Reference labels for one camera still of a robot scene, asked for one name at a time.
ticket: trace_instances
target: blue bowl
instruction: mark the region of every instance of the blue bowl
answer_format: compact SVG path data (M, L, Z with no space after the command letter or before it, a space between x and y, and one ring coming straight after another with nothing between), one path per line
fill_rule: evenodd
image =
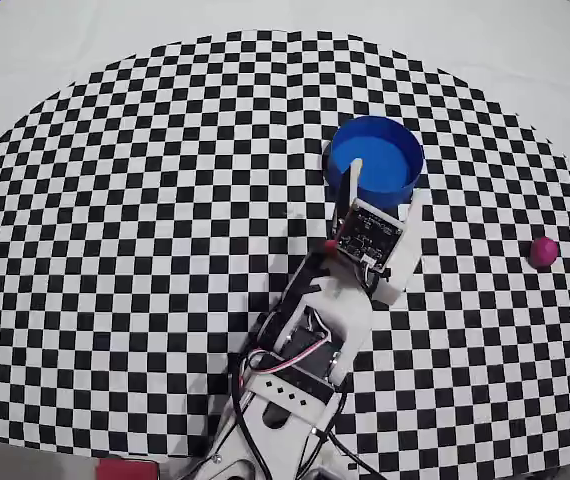
M395 207L406 201L416 185L425 155L416 137L386 117L350 120L332 139L327 181L338 189L343 173L355 158L363 160L358 197L375 207Z

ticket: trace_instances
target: red object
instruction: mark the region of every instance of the red object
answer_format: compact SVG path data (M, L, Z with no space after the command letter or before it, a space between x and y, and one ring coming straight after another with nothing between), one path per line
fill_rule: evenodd
M336 240L325 240L324 248L327 255L336 255L338 242Z
M158 480L158 464L143 460L101 458L96 480Z
M558 244L551 238L541 237L532 242L529 262L534 268L549 267L558 258Z

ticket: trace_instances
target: black and white checkered pattern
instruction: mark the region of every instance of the black and white checkered pattern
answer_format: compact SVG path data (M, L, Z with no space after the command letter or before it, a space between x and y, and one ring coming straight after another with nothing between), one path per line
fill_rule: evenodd
M337 433L394 478L570 463L565 159L463 81L323 32L158 47L1 137L0 441L202 451L228 352L324 238L321 153L365 114L416 134L431 203ZM542 234L562 258L536 272Z

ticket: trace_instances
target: pink ball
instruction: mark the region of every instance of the pink ball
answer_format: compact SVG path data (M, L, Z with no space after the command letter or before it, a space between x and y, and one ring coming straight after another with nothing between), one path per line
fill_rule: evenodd
M532 242L529 262L534 268L549 267L558 258L558 244L551 238L541 237Z

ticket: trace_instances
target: white cloth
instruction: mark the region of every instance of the white cloth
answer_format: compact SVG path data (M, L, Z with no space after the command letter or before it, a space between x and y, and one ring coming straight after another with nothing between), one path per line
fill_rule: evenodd
M257 28L351 33L446 70L519 113L570 165L568 0L2 0L0 136L107 63Z

